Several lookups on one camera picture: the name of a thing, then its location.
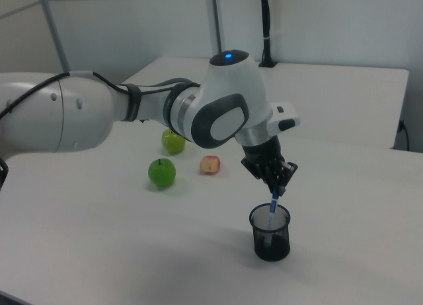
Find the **black cup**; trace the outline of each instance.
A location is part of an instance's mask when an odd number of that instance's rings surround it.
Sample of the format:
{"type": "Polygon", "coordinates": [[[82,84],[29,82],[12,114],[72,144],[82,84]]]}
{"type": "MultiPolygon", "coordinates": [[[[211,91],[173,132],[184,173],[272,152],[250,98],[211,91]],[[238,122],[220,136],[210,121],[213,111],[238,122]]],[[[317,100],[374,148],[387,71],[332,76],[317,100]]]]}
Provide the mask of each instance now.
{"type": "Polygon", "coordinates": [[[250,213],[254,251],[264,261],[279,261],[291,250],[288,234],[291,215],[285,207],[278,205],[271,222],[269,218],[270,204],[261,204],[250,213]]]}

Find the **red apple slice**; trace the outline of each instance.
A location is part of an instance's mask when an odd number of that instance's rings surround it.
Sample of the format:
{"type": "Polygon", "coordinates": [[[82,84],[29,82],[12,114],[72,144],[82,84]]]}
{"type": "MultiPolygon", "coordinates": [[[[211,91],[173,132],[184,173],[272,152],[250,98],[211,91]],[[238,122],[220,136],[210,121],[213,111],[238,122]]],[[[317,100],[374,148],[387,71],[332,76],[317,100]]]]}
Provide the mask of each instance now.
{"type": "Polygon", "coordinates": [[[206,174],[216,174],[220,169],[220,159],[216,155],[206,155],[200,161],[200,169],[206,174]]]}

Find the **white wall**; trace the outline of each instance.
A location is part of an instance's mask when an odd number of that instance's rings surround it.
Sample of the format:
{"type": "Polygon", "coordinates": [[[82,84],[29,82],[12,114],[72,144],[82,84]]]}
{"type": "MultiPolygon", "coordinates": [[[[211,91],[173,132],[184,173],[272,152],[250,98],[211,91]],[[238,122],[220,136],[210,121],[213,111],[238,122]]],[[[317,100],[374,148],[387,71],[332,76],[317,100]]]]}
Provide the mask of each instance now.
{"type": "Polygon", "coordinates": [[[48,1],[71,70],[122,82],[160,56],[212,56],[206,0],[48,1]]]}
{"type": "MultiPolygon", "coordinates": [[[[410,71],[403,119],[423,152],[423,0],[269,0],[272,56],[285,63],[410,71]]],[[[219,0],[224,50],[262,54],[260,0],[219,0]]],[[[400,133],[397,147],[405,148],[400,133]]]]}
{"type": "Polygon", "coordinates": [[[40,0],[0,0],[0,73],[61,72],[40,0]]]}

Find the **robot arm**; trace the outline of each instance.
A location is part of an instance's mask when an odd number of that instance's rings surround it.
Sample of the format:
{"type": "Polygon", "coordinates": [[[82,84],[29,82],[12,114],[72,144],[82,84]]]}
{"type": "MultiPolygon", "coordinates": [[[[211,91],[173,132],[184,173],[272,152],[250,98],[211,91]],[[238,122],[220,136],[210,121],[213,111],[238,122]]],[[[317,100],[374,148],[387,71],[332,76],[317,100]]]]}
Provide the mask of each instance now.
{"type": "MultiPolygon", "coordinates": [[[[267,102],[249,54],[234,50],[213,57],[201,86],[183,80],[143,90],[86,78],[92,74],[58,79],[7,110],[0,119],[0,157],[90,149],[107,138],[114,121],[152,119],[207,149],[235,137],[245,152],[243,165],[270,191],[277,187],[283,194],[297,167],[280,154],[277,134],[299,120],[291,104],[267,102]]],[[[51,76],[0,74],[0,106],[15,104],[22,93],[51,76]]]]}

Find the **black pole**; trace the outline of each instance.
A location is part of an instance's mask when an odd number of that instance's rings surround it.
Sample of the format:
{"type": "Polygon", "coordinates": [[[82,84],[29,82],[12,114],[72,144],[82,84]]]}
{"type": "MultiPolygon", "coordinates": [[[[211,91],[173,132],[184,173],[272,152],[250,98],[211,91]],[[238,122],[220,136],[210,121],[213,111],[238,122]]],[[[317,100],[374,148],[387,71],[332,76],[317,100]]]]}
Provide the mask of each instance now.
{"type": "Polygon", "coordinates": [[[273,62],[270,54],[270,8],[269,1],[262,0],[262,21],[263,21],[263,56],[260,67],[273,67],[277,62],[273,62]]]}

